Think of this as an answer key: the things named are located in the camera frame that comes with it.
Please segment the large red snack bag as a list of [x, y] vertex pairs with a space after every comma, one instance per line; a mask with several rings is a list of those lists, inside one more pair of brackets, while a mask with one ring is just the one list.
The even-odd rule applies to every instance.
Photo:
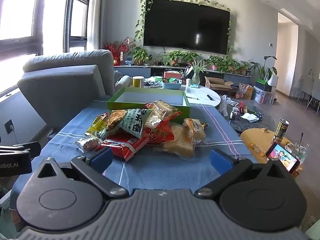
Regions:
[[127, 125], [127, 128], [119, 124], [116, 133], [101, 141], [97, 149], [110, 147], [114, 155], [128, 161], [147, 144], [159, 145], [173, 141], [175, 136], [170, 127], [170, 120], [180, 114], [180, 111], [174, 111], [165, 119], [161, 119], [150, 109], [139, 109], [134, 116], [141, 117], [141, 122], [135, 121], [129, 125], [129, 122], [123, 119], [121, 122]]

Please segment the yellow green snack bag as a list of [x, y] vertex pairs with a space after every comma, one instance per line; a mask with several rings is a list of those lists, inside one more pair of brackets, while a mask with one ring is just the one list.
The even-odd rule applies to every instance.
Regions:
[[107, 123], [108, 113], [97, 116], [88, 130], [85, 132], [85, 135], [92, 135], [98, 138], [102, 138], [103, 134], [106, 132]]

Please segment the bread slice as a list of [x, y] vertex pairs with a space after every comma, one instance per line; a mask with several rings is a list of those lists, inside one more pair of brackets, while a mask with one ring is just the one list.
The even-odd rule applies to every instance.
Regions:
[[176, 154], [181, 158], [193, 158], [195, 145], [201, 141], [194, 134], [192, 129], [186, 128], [180, 124], [173, 124], [170, 127], [172, 140], [166, 140], [156, 147], [156, 150], [165, 153]]

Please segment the green white snack bag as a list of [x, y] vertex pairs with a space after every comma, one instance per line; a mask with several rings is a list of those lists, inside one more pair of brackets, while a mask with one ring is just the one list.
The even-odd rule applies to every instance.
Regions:
[[108, 117], [106, 133], [111, 134], [122, 129], [134, 137], [141, 138], [150, 112], [148, 109], [140, 108], [112, 110]]

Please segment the green cardboard box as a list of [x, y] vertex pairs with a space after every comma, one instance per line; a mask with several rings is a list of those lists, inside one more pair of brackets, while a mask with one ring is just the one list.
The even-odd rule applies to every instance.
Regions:
[[107, 109], [145, 108], [147, 103], [157, 100], [162, 100], [182, 112], [173, 119], [174, 122], [182, 124], [183, 120], [190, 115], [190, 105], [184, 91], [158, 88], [123, 88], [108, 100]]

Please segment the orange cracker packet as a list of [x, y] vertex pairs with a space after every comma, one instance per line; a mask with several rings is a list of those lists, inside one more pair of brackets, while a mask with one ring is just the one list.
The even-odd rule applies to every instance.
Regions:
[[162, 100], [146, 103], [145, 107], [151, 111], [145, 122], [147, 128], [156, 128], [162, 121], [169, 121], [181, 114], [176, 107]]

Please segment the yellow label pastry packet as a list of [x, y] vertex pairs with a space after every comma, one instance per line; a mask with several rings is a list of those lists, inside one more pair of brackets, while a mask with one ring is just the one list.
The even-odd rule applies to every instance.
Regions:
[[200, 122], [199, 119], [185, 118], [183, 122], [185, 135], [191, 142], [204, 141], [206, 138], [204, 130], [207, 126], [207, 123]]

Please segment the small silver red snack packet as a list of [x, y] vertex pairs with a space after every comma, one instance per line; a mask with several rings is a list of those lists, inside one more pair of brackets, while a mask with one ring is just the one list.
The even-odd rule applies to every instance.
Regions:
[[100, 145], [100, 140], [91, 134], [83, 138], [80, 138], [74, 142], [74, 146], [77, 149], [79, 149], [82, 153], [95, 150], [99, 145]]

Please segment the white folded cloth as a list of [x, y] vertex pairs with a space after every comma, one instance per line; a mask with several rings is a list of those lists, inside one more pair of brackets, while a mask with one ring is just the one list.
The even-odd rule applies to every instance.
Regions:
[[250, 113], [244, 113], [241, 118], [249, 121], [250, 123], [259, 121], [259, 118], [255, 114]]

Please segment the smartphone with red case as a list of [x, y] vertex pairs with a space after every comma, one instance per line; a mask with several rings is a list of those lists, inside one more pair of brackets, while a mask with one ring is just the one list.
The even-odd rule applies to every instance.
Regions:
[[276, 142], [271, 145], [265, 155], [268, 159], [278, 159], [290, 174], [300, 166], [300, 160]]

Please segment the yellow black drink can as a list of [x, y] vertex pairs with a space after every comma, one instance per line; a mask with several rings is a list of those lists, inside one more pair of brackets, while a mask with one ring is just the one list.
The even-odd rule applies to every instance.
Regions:
[[285, 132], [287, 131], [287, 128], [289, 126], [289, 122], [285, 119], [280, 119], [278, 126], [276, 127], [276, 130], [274, 132], [274, 136], [272, 138], [272, 143], [276, 142], [280, 144], [282, 142], [282, 139], [284, 137]]

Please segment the glass cup with spoon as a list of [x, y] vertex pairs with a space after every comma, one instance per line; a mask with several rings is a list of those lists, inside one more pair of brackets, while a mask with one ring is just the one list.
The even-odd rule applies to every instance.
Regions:
[[309, 145], [303, 141], [303, 137], [304, 133], [302, 132], [295, 143], [288, 143], [286, 145], [286, 149], [300, 160], [300, 165], [304, 164], [304, 161], [310, 152]]

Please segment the open cardboard box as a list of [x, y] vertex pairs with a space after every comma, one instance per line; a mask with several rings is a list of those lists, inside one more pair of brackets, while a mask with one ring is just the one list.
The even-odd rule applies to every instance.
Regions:
[[204, 77], [205, 87], [211, 90], [229, 91], [233, 85], [232, 81], [225, 81], [224, 79], [216, 77]]

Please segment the grey dining chair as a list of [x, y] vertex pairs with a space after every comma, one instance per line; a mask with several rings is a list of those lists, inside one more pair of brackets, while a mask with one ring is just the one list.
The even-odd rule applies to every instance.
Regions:
[[297, 101], [301, 98], [301, 96], [308, 95], [308, 103], [306, 105], [306, 108], [311, 106], [312, 103], [316, 104], [317, 111], [316, 115], [319, 114], [319, 78], [314, 76], [304, 76], [302, 78], [302, 88], [301, 88], [301, 94], [299, 95]]

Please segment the red flower arrangement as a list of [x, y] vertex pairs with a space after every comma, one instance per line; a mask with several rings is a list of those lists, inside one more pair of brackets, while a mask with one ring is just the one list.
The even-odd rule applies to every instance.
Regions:
[[130, 38], [126, 37], [121, 41], [103, 43], [103, 49], [109, 50], [113, 56], [113, 65], [119, 66], [123, 61], [123, 55], [130, 50]]

